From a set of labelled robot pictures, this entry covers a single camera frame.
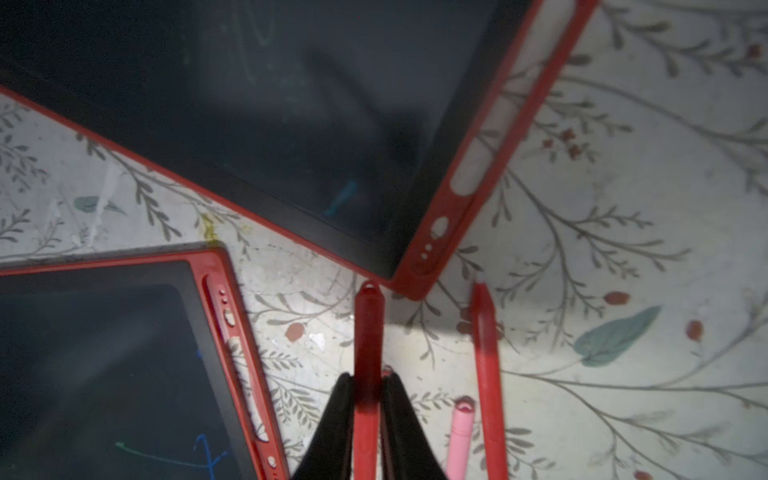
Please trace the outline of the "red tablet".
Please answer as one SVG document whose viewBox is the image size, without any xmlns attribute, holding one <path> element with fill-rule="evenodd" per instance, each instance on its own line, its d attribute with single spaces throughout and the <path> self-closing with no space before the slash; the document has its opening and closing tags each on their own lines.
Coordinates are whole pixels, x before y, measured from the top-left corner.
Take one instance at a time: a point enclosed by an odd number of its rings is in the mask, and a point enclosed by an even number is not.
<svg viewBox="0 0 768 480">
<path fill-rule="evenodd" d="M 1 272 L 5 479 L 286 479 L 221 247 Z"/>
<path fill-rule="evenodd" d="M 1 90 L 412 300 L 430 291 L 593 1 L 5 1 Z M 457 186 L 537 17 L 555 47 Z"/>
</svg>

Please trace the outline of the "red stylus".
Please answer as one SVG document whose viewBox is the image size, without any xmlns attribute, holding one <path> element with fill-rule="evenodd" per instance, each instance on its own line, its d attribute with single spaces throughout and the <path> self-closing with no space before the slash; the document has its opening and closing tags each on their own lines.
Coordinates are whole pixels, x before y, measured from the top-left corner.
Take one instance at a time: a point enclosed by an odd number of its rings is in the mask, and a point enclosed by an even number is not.
<svg viewBox="0 0 768 480">
<path fill-rule="evenodd" d="M 469 305 L 481 422 L 489 479 L 507 479 L 498 331 L 495 306 L 482 274 L 475 276 Z"/>
<path fill-rule="evenodd" d="M 364 282 L 354 302 L 353 478 L 377 477 L 385 300 L 377 283 Z"/>
</svg>

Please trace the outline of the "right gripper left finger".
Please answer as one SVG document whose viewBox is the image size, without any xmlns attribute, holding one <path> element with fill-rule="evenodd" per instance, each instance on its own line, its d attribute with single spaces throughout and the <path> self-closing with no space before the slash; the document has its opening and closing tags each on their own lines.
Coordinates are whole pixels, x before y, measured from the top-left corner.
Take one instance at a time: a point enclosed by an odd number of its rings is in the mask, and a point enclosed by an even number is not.
<svg viewBox="0 0 768 480">
<path fill-rule="evenodd" d="M 347 480 L 352 471 L 355 385 L 349 373 L 340 375 L 320 422 L 292 480 Z"/>
</svg>

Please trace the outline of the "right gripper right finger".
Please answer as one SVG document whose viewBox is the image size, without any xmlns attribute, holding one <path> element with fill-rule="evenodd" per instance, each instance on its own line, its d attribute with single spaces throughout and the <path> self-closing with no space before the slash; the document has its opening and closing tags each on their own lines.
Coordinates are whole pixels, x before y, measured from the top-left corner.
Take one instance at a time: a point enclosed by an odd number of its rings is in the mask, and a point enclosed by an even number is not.
<svg viewBox="0 0 768 480">
<path fill-rule="evenodd" d="M 382 475 L 386 480 L 446 480 L 400 377 L 387 373 L 380 399 Z"/>
</svg>

